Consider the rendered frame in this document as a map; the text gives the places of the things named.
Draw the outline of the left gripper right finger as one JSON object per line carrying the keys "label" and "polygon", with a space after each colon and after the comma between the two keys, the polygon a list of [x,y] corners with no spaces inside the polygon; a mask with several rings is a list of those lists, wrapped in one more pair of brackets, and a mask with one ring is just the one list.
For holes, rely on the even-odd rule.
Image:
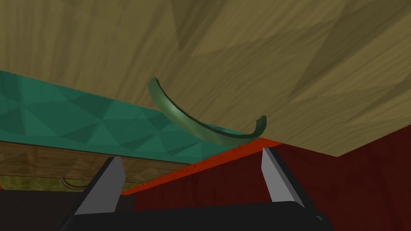
{"label": "left gripper right finger", "polygon": [[315,209],[313,201],[275,147],[263,148],[261,171],[273,202],[294,201]]}

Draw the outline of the brown wooden drawer front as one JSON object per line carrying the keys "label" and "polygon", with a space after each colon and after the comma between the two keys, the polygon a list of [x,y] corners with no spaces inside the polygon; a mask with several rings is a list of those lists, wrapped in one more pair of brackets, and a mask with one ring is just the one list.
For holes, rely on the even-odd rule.
{"label": "brown wooden drawer front", "polygon": [[[109,154],[0,141],[0,175],[90,180]],[[188,164],[121,156],[127,182],[145,183]]]}

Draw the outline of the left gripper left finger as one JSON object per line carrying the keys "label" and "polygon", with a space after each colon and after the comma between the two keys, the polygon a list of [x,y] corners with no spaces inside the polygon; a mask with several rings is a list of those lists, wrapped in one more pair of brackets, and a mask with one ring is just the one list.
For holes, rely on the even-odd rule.
{"label": "left gripper left finger", "polygon": [[125,179],[121,158],[119,156],[109,157],[66,213],[65,219],[75,215],[119,219],[122,213],[116,213],[115,209]]}

